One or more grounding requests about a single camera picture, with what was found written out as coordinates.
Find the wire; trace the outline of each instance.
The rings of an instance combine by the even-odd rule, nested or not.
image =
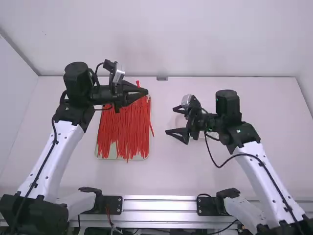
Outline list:
[[[209,194],[207,194],[207,193],[200,193],[200,194],[197,196],[197,198],[200,197],[200,196],[211,197],[211,195],[209,195]]]
[[[95,111],[105,111],[105,110],[110,110],[113,107],[113,105],[111,105],[110,107],[106,108],[106,109],[95,109]]]
[[[80,231],[80,216],[78,215],[78,228],[79,228],[79,231]]]
[[[139,231],[139,229],[137,229],[136,232],[134,232],[132,234],[128,234],[128,235],[135,235],[138,231]]]
[[[102,62],[102,63],[100,63],[100,64],[97,65],[96,70],[94,71],[94,73],[95,73],[96,75],[97,75],[97,73],[98,73],[99,67],[100,67],[101,65],[103,65],[103,64],[104,64],[104,62]]]
[[[108,207],[106,207],[106,212],[107,212],[108,222],[109,222],[111,228],[113,228],[114,224],[113,224],[112,221],[111,221],[110,211],[109,211],[109,208],[108,208]]]
[[[14,234],[15,227],[16,227],[17,221],[18,221],[18,219],[20,217],[20,214],[21,214],[23,205],[24,205],[24,203],[26,201],[26,198],[30,195],[30,192],[33,190],[33,188],[37,187],[37,183],[36,182],[39,179],[39,176],[40,176],[40,174],[41,174],[41,172],[42,172],[46,162],[48,161],[48,158],[49,158],[49,156],[50,156],[54,146],[59,143],[58,140],[57,140],[57,131],[56,131],[55,125],[54,125],[54,118],[55,118],[55,115],[53,115],[53,117],[51,119],[51,124],[52,124],[52,128],[53,128],[53,133],[54,133],[54,139],[53,139],[53,142],[52,142],[52,146],[50,147],[49,152],[48,152],[47,156],[45,157],[43,163],[41,164],[34,181],[31,183],[29,190],[25,194],[25,196],[24,196],[24,198],[23,198],[23,200],[22,200],[22,202],[21,202],[21,204],[20,204],[20,206],[19,206],[19,208],[18,208],[18,210],[16,212],[16,215],[14,217],[13,224],[12,224],[12,227],[11,227],[11,232],[10,232],[11,235]]]
[[[209,112],[206,111],[203,107],[201,107],[201,109],[202,109],[205,113],[209,114]]]
[[[220,141],[219,139],[217,139],[217,138],[215,138],[215,137],[213,137],[213,136],[210,136],[210,135],[208,135],[207,133],[205,133],[205,135],[206,135],[207,137],[209,137],[210,139],[213,139],[214,141]]]
[[[206,148],[209,152],[209,155],[210,155],[210,158],[213,162],[213,164],[217,167],[217,168],[222,168],[224,165],[226,165],[230,160],[236,158],[236,157],[239,157],[239,156],[248,156],[248,157],[251,157],[251,158],[254,158],[256,159],[258,162],[259,162],[259,165],[262,166],[264,168],[264,170],[266,171],[266,173],[268,174],[270,180],[272,181],[274,187],[276,188],[278,194],[280,195],[280,197],[282,198],[283,200],[283,203],[285,204],[287,210],[289,211],[290,215],[292,216],[294,222],[295,222],[295,225],[297,227],[297,229],[299,230],[299,232],[304,235],[301,227],[300,227],[300,224],[298,222],[298,220],[296,219],[295,215],[293,214],[292,212],[292,208],[290,207],[290,205],[288,204],[288,202],[286,201],[283,193],[281,192],[280,188],[278,187],[277,183],[275,182],[274,178],[272,177],[270,171],[268,170],[268,168],[265,166],[265,164],[256,156],[252,155],[252,154],[248,154],[248,153],[239,153],[239,154],[235,154],[233,156],[231,156],[230,158],[228,158],[225,162],[223,162],[221,165],[217,165],[216,162],[214,161],[213,157],[212,157],[212,154],[211,154],[211,151],[210,151],[210,148],[209,148],[209,145],[207,143],[207,138],[206,138],[206,135],[204,134],[204,138],[205,138],[205,144],[206,144]]]
[[[159,232],[164,232],[164,233],[170,233],[170,231],[162,230],[162,229],[150,229],[150,230],[155,230]]]
[[[234,220],[233,222],[230,223],[230,225],[228,225],[227,227],[217,231],[217,232],[213,232],[213,233],[209,233],[209,234],[206,234],[206,235],[213,235],[213,234],[219,234],[220,232],[223,232],[227,229],[229,229],[234,223],[236,223],[238,221],[238,219]]]

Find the white table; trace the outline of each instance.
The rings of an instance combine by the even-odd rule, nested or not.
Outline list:
[[[136,78],[127,78],[134,82]],[[243,120],[255,127],[266,153],[283,183],[295,198],[313,198],[311,148],[313,120],[295,78],[140,77],[152,98],[150,154],[143,161],[99,160],[94,155],[100,120],[97,112],[76,147],[64,173],[60,196],[89,186],[104,194],[198,195],[235,187],[253,197],[250,183],[236,161],[216,169],[203,139],[184,145],[164,130],[184,125],[172,112],[185,94],[194,94],[209,112],[215,112],[215,92],[236,90]],[[106,84],[107,78],[100,83]],[[0,193],[15,193],[39,157],[51,131],[50,120],[65,90],[62,77],[42,77],[24,116],[6,167],[0,176]],[[229,157],[222,144],[209,141],[218,163]]]

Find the black cable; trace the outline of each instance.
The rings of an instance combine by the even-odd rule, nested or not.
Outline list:
[[[209,112],[206,111],[203,107],[201,107],[201,109],[202,109],[205,113],[209,114]]]
[[[15,215],[15,217],[14,217],[13,224],[12,224],[12,227],[11,227],[11,232],[10,232],[11,235],[14,234],[14,230],[15,230],[17,221],[18,221],[18,219],[19,219],[19,217],[20,217],[20,214],[21,214],[23,205],[24,205],[24,203],[25,203],[25,201],[26,201],[26,198],[30,195],[30,193],[31,193],[31,191],[33,190],[33,188],[37,185],[36,182],[37,182],[37,180],[39,179],[40,173],[42,172],[42,170],[43,170],[43,168],[44,168],[46,162],[48,161],[48,158],[49,158],[49,156],[50,156],[50,154],[51,154],[51,152],[52,152],[54,146],[59,143],[58,140],[57,140],[57,131],[56,131],[55,125],[54,125],[54,117],[55,117],[55,115],[53,115],[53,117],[52,117],[52,119],[51,119],[52,128],[53,128],[53,133],[54,133],[54,139],[53,139],[53,142],[52,142],[52,146],[51,146],[51,148],[49,149],[49,152],[48,152],[47,156],[45,157],[45,159],[44,159],[42,165],[40,166],[40,168],[39,168],[39,170],[38,170],[38,173],[37,173],[37,175],[36,175],[34,181],[33,181],[32,184],[30,185],[29,190],[28,190],[27,193],[25,194],[25,196],[24,196],[24,198],[23,198],[23,200],[22,200],[22,202],[21,202],[21,204],[20,204],[20,206],[19,206],[19,208],[18,208],[18,210],[17,210],[17,212],[16,212],[16,215]]]
[[[215,138],[213,136],[208,135],[207,133],[205,133],[204,135],[206,135],[207,137],[209,137],[210,139],[214,140],[214,141],[220,141],[218,138]]]
[[[78,228],[79,228],[78,231],[80,231],[80,216],[79,215],[78,215]]]
[[[208,145],[208,143],[207,143],[207,138],[206,138],[205,133],[204,133],[204,138],[205,138],[205,144],[206,144],[206,148],[207,148],[207,150],[208,150],[208,152],[209,152],[210,158],[211,158],[213,164],[214,164],[217,168],[222,168],[222,167],[223,167],[224,165],[226,165],[230,160],[232,160],[232,159],[234,159],[234,158],[236,158],[236,157],[239,157],[239,156],[248,156],[248,157],[251,157],[251,158],[256,159],[256,160],[259,162],[259,165],[260,165],[261,167],[263,167],[264,170],[266,171],[266,173],[268,174],[268,176],[269,176],[270,180],[272,181],[274,187],[276,188],[278,194],[279,194],[280,197],[282,198],[283,203],[285,204],[287,210],[289,211],[290,215],[292,216],[292,218],[293,218],[293,220],[294,220],[294,222],[295,222],[295,225],[296,225],[297,229],[299,230],[299,232],[300,232],[302,235],[304,235],[304,233],[303,233],[303,231],[302,231],[302,229],[301,229],[301,227],[300,227],[299,221],[296,219],[294,213],[292,212],[292,208],[290,207],[290,205],[289,205],[288,202],[286,201],[286,199],[285,199],[283,193],[281,192],[280,188],[278,187],[277,183],[275,182],[274,178],[272,177],[270,171],[268,170],[268,168],[265,166],[265,164],[264,164],[258,157],[254,156],[254,155],[252,155],[252,154],[248,154],[248,153],[239,153],[239,154],[235,154],[235,155],[231,156],[231,157],[228,158],[225,162],[223,162],[221,165],[217,165],[216,162],[214,161],[213,157],[212,157],[212,154],[211,154],[209,145]]]
[[[233,222],[230,223],[230,225],[228,225],[227,227],[217,231],[217,232],[213,232],[213,233],[209,233],[209,234],[206,234],[206,235],[213,235],[213,234],[219,234],[220,232],[223,232],[227,229],[229,229],[234,223],[236,223],[238,221],[238,219],[234,220]]]
[[[166,230],[162,230],[162,229],[150,229],[150,230],[156,230],[159,232],[170,233],[170,231],[166,231]]]
[[[110,110],[113,107],[113,105],[111,105],[110,107],[106,108],[106,109],[95,109],[95,111],[105,111],[105,110]]]
[[[138,231],[139,231],[139,229],[137,229],[136,232],[134,232],[132,234],[127,234],[127,235],[135,235]]]
[[[100,88],[100,82],[99,82],[99,79],[98,79],[98,75],[95,72],[93,72],[92,69],[89,69],[89,72],[91,72],[92,76],[94,77],[95,82],[97,84],[96,87],[97,87],[97,89],[99,89]]]
[[[98,73],[99,67],[100,67],[101,65],[103,65],[103,64],[104,64],[104,62],[102,62],[102,63],[100,63],[100,64],[97,65],[96,70],[94,71],[94,73],[95,73],[96,75],[97,75],[97,73]]]
[[[200,197],[200,196],[211,197],[211,195],[209,195],[209,194],[207,194],[207,193],[200,193],[200,194],[197,196],[197,198]]]

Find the white wall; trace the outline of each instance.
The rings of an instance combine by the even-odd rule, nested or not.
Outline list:
[[[0,174],[37,80],[38,76],[34,71],[0,35]]]
[[[104,58],[128,75],[290,75],[312,113],[312,9],[311,0],[10,0],[0,28],[43,75]]]

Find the metal frame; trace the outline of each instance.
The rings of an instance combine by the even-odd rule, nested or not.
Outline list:
[[[198,216],[196,196],[123,196],[123,212],[111,215],[112,222],[121,228],[185,228],[185,229],[222,229],[235,220],[232,216]],[[258,200],[248,200],[260,208]],[[308,217],[313,217],[313,200],[297,200]],[[81,214],[82,228],[110,225],[106,215]],[[0,215],[0,226],[7,226]],[[70,227],[78,227],[78,217],[70,221]]]

